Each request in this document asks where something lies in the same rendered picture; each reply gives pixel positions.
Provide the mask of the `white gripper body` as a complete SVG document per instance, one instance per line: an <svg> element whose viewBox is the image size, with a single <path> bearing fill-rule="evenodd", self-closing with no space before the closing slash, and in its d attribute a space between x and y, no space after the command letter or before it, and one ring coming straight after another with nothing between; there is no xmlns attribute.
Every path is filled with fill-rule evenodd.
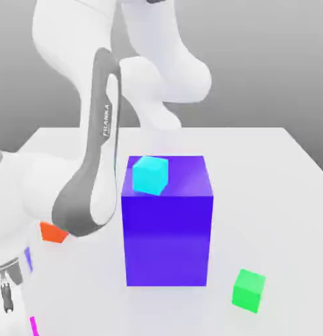
<svg viewBox="0 0 323 336"><path fill-rule="evenodd" d="M25 320L6 314L0 316L0 336L33 336L33 333Z"/></svg>

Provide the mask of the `small orange cube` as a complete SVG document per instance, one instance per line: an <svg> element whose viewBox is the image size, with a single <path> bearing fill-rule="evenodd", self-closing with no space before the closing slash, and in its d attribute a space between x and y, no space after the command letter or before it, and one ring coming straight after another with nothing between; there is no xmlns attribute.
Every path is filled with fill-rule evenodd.
<svg viewBox="0 0 323 336"><path fill-rule="evenodd" d="M64 231L53 224L40 222L41 237L46 242L62 243L68 236Z"/></svg>

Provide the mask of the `small cyan cube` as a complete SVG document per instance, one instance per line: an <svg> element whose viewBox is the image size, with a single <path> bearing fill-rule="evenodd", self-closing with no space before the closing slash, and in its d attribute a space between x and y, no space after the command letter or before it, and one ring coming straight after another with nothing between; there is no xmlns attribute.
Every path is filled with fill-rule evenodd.
<svg viewBox="0 0 323 336"><path fill-rule="evenodd" d="M169 181L169 161L160 157L142 156L133 165L133 190L159 196Z"/></svg>

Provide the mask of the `small green cube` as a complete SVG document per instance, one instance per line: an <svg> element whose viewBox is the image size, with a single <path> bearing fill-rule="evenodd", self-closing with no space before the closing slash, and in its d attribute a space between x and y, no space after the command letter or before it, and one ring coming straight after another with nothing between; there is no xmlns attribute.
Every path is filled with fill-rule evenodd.
<svg viewBox="0 0 323 336"><path fill-rule="evenodd" d="M258 313L266 277L264 275L241 269L234 283L232 304Z"/></svg>

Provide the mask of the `large blue box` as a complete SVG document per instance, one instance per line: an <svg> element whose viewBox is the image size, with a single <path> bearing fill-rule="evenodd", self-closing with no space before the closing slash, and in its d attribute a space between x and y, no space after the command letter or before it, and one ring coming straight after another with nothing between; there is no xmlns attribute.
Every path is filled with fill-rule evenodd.
<svg viewBox="0 0 323 336"><path fill-rule="evenodd" d="M128 286L205 286L213 190L203 156L169 156L169 183L158 195L133 191L129 156L121 192Z"/></svg>

